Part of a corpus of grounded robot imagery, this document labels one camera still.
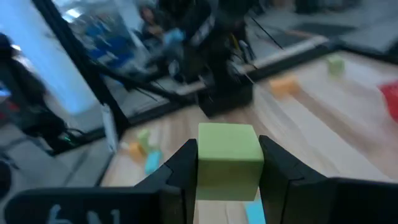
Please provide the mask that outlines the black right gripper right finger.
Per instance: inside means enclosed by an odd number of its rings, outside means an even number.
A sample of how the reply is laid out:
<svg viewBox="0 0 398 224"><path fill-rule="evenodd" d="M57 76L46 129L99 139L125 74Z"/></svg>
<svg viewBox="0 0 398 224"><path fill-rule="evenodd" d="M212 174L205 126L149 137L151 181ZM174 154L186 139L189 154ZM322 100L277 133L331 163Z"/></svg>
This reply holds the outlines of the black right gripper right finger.
<svg viewBox="0 0 398 224"><path fill-rule="evenodd" d="M397 223L397 184L326 177L259 136L266 223Z"/></svg>

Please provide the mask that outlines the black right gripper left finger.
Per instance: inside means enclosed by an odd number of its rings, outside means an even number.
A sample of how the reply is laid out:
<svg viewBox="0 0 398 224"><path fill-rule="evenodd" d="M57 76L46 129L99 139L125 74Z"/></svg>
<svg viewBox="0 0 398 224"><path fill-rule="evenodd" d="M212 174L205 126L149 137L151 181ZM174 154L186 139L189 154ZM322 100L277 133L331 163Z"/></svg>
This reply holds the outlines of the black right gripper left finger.
<svg viewBox="0 0 398 224"><path fill-rule="evenodd" d="M198 144L189 139L132 187L30 189L4 210L6 223L193 223Z"/></svg>

